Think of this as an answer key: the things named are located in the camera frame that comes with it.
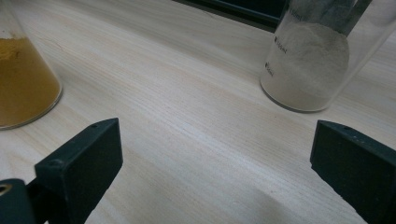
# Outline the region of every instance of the light wood grain surface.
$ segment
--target light wood grain surface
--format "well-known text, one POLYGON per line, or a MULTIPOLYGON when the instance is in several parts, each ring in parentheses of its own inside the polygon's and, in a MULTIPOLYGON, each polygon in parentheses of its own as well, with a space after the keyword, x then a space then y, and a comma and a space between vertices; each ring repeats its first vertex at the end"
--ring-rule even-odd
POLYGON ((87 223, 364 223, 310 168, 318 119, 396 148, 396 34, 333 105, 298 114, 259 76, 272 34, 169 0, 15 0, 64 84, 45 117, 0 132, 0 179, 102 119, 124 164, 87 223))

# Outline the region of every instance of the screw hole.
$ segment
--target screw hole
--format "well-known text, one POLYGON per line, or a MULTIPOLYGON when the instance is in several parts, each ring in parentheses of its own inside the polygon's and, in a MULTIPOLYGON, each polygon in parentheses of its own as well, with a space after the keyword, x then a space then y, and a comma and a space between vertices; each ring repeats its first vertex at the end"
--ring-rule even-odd
POLYGON ((5 195, 11 189, 12 189, 12 185, 10 185, 10 184, 2 184, 2 185, 0 185, 0 196, 5 195))

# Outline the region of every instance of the black object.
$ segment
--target black object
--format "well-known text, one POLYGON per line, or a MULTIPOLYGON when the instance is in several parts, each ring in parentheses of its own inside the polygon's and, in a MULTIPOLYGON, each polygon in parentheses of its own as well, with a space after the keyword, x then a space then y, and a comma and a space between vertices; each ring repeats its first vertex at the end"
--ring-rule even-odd
POLYGON ((344 29, 340 29, 339 32, 348 36, 371 2, 372 0, 359 0, 346 18, 346 24, 343 25, 344 29))
POLYGON ((94 123, 36 164, 26 187, 0 181, 0 223, 84 223, 121 166, 118 119, 94 123))
POLYGON ((174 0, 274 32, 288 0, 174 0))
POLYGON ((368 223, 396 223, 396 151, 342 124, 319 120, 312 169, 368 223))

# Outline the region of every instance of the glass beaker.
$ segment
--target glass beaker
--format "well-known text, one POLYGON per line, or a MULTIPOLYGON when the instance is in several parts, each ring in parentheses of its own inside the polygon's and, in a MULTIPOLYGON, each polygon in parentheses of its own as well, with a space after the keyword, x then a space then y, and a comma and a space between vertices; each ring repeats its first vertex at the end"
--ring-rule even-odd
POLYGON ((395 0, 290 0, 262 88, 288 109, 323 110, 395 27, 395 0))
POLYGON ((40 118, 59 101, 62 85, 0 0, 0 130, 40 118))

